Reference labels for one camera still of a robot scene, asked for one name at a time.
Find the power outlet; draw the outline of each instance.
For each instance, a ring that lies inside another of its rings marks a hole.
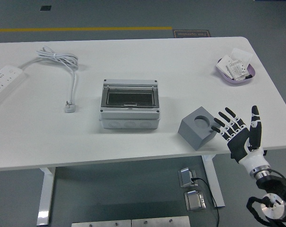
[[[0,102],[24,79],[20,68],[6,65],[0,70]]]

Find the metal plate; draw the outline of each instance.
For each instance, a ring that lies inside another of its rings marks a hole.
[[[150,218],[132,220],[132,227],[190,227],[189,217]]]
[[[131,227],[131,220],[72,223],[71,227]]]

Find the electrical enclosure box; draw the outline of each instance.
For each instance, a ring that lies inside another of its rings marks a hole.
[[[105,129],[157,129],[157,81],[105,79],[99,120]]]

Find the gray plastic box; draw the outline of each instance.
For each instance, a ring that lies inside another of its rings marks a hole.
[[[212,126],[220,127],[202,106],[182,119],[178,133],[195,149],[209,142],[216,134]]]

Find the cable connector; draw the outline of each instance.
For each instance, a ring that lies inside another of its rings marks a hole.
[[[65,104],[65,112],[66,113],[73,113],[76,111],[76,105],[72,104],[72,102],[68,102],[66,101],[66,104]]]

